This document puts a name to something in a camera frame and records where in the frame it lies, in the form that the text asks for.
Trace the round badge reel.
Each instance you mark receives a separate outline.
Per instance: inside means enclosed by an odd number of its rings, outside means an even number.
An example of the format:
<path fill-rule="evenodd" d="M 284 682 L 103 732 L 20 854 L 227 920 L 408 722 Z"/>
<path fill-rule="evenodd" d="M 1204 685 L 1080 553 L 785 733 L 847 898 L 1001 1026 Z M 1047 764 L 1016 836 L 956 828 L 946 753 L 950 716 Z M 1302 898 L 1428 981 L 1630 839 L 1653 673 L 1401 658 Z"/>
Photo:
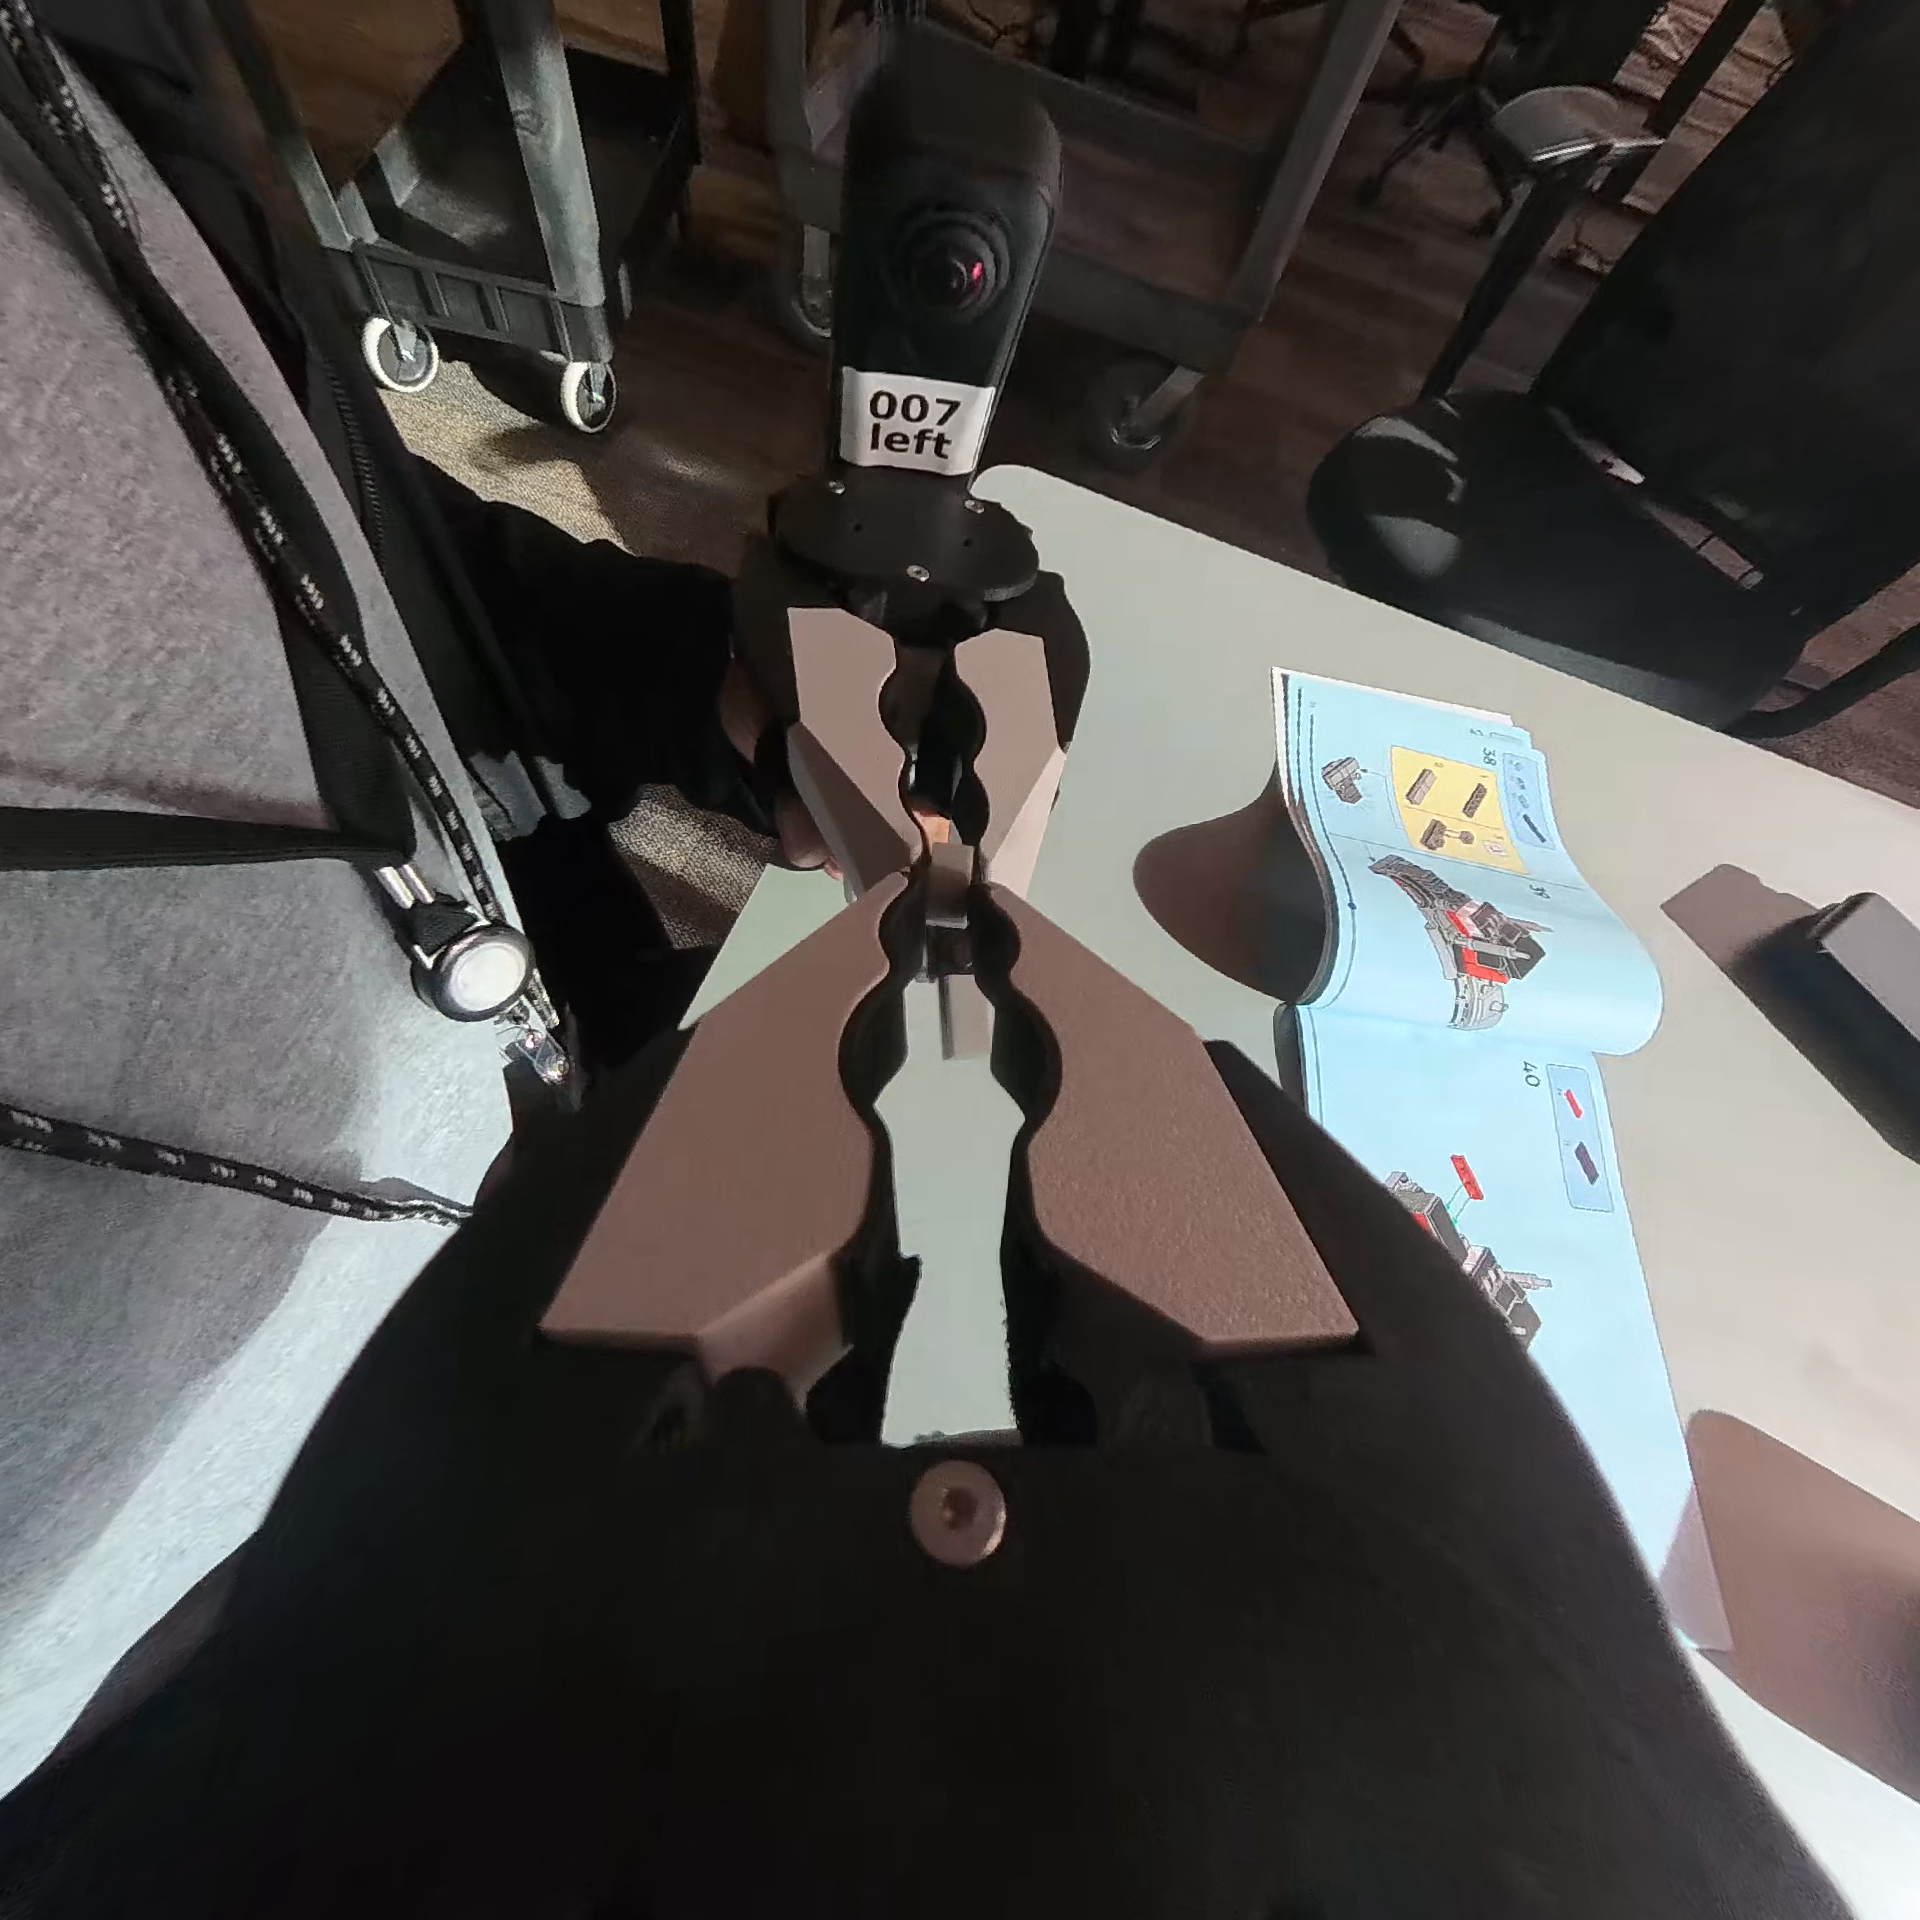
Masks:
<path fill-rule="evenodd" d="M 372 867 L 408 953 L 416 1000 L 447 1022 L 488 1026 L 509 1068 L 548 1089 L 570 1089 L 570 1054 L 522 929 L 450 892 L 435 892 L 411 865 Z"/>

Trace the person's left hand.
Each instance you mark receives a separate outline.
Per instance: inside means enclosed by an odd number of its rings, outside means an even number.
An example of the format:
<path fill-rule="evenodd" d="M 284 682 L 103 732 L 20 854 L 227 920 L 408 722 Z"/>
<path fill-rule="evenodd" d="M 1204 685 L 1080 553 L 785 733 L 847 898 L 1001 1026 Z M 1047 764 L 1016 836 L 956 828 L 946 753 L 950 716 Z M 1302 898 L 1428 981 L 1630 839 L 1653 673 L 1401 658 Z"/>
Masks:
<path fill-rule="evenodd" d="M 763 795 L 763 805 L 773 819 L 781 865 L 785 871 L 822 871 L 828 878 L 843 878 L 843 865 L 828 851 L 806 802 L 784 774 L 784 725 L 736 657 L 726 670 L 719 722 L 730 751 L 744 762 L 758 794 Z"/>

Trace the grey desk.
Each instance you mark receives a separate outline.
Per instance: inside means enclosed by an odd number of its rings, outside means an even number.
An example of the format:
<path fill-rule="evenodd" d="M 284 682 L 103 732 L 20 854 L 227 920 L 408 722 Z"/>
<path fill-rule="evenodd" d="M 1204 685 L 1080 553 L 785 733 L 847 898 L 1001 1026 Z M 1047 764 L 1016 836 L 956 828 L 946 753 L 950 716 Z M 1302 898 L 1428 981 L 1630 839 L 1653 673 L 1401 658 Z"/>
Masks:
<path fill-rule="evenodd" d="M 1876 892 L 1912 917 L 1915 812 L 1029 467 L 995 467 L 981 492 L 1034 533 L 1090 636 L 1034 908 L 1264 1068 L 1274 1000 L 1170 940 L 1132 861 L 1261 795 L 1269 673 L 1531 732 L 1577 867 L 1664 986 L 1658 1033 L 1604 1079 L 1678 1411 L 1753 1423 L 1915 1516 L 1915 1165 L 1662 910 L 1737 865 L 1812 905 Z"/>

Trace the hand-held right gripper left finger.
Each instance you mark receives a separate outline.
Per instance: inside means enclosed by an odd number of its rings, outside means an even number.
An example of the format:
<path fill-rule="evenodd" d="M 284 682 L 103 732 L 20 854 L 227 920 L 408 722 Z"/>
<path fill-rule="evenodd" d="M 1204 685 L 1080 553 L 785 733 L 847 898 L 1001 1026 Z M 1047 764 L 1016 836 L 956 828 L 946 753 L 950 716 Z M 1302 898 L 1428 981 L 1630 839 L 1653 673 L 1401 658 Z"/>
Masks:
<path fill-rule="evenodd" d="M 886 875 L 689 1029 L 543 1335 L 771 1370 L 819 1435 L 881 1435 L 919 1269 L 878 1094 L 916 953 L 919 883 Z"/>

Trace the grey office chair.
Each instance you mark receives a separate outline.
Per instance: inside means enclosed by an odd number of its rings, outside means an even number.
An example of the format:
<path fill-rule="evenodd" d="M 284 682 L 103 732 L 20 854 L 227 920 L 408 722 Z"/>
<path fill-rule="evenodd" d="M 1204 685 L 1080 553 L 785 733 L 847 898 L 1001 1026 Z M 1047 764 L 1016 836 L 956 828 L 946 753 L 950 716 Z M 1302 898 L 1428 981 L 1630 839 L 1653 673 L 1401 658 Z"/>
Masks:
<path fill-rule="evenodd" d="M 1583 177 L 1597 179 L 1664 142 L 1664 132 L 1647 129 L 1625 102 L 1591 85 L 1539 85 L 1508 102 L 1494 102 L 1490 85 L 1468 78 L 1423 85 L 1416 102 L 1404 107 L 1404 126 L 1377 169 L 1356 187 L 1356 201 L 1377 206 L 1385 184 L 1404 160 L 1419 149 L 1440 153 L 1460 136 L 1494 192 L 1494 206 L 1471 224 L 1478 238 L 1494 235 L 1518 192 L 1548 172 L 1583 165 Z"/>

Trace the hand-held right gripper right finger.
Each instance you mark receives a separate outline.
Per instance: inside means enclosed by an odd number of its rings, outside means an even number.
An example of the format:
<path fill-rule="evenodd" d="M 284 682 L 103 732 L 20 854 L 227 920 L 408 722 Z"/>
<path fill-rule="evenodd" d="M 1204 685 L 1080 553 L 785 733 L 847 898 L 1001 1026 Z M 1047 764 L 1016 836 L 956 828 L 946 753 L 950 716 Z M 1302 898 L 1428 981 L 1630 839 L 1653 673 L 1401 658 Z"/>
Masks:
<path fill-rule="evenodd" d="M 1358 1321 L 1201 1034 L 1001 883 L 970 895 L 1017 1108 L 999 1273 L 1026 1446 L 1204 1446 L 1223 1370 Z"/>

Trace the black flat power bank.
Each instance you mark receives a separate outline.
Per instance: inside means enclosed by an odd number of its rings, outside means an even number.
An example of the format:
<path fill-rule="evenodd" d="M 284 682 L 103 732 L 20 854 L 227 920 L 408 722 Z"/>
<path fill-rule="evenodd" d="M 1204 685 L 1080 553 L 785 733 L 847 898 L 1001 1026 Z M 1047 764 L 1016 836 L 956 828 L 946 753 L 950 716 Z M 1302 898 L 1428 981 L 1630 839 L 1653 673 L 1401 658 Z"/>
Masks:
<path fill-rule="evenodd" d="M 1805 992 L 1862 1043 L 1915 1048 L 1915 923 L 1876 892 L 1817 908 L 1800 929 Z"/>

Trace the black office chair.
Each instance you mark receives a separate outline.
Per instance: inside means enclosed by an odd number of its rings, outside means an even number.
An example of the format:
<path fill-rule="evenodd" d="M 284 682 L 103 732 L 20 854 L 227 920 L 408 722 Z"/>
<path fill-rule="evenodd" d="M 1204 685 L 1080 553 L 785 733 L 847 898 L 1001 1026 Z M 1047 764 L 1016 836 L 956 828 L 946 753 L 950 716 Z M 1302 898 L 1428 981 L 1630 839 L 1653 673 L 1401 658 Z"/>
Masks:
<path fill-rule="evenodd" d="M 1622 250 L 1526 393 L 1423 394 L 1311 471 L 1332 579 L 1647 707 L 1782 736 L 1915 569 L 1915 2 L 1855 2 Z"/>

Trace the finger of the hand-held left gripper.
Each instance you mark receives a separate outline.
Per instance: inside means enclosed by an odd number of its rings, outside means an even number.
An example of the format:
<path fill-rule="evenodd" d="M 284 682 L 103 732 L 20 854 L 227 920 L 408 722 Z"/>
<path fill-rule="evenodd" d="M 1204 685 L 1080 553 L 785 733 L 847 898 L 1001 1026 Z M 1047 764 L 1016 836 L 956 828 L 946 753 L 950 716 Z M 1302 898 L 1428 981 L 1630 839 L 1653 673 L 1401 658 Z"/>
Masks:
<path fill-rule="evenodd" d="M 985 629 L 953 651 L 937 706 L 953 748 L 946 815 L 975 849 L 975 882 L 1029 895 L 1067 751 L 1059 741 L 1046 644 Z"/>
<path fill-rule="evenodd" d="M 895 639 L 851 610 L 791 610 L 797 722 L 785 767 L 847 887 L 912 871 L 923 833 L 900 800 L 904 748 L 881 719 Z"/>

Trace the light blue instruction booklet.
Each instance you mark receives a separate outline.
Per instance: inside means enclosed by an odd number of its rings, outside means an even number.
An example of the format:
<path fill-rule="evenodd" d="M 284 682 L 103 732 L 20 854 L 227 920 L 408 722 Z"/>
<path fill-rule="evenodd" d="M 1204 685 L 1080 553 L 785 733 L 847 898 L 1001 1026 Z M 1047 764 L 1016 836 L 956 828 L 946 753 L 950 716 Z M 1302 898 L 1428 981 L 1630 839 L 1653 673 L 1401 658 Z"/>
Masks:
<path fill-rule="evenodd" d="M 1526 729 L 1293 670 L 1269 685 L 1326 902 L 1302 1102 L 1504 1318 L 1662 1572 L 1692 1460 L 1598 1077 L 1658 1029 L 1654 963 L 1581 875 Z"/>

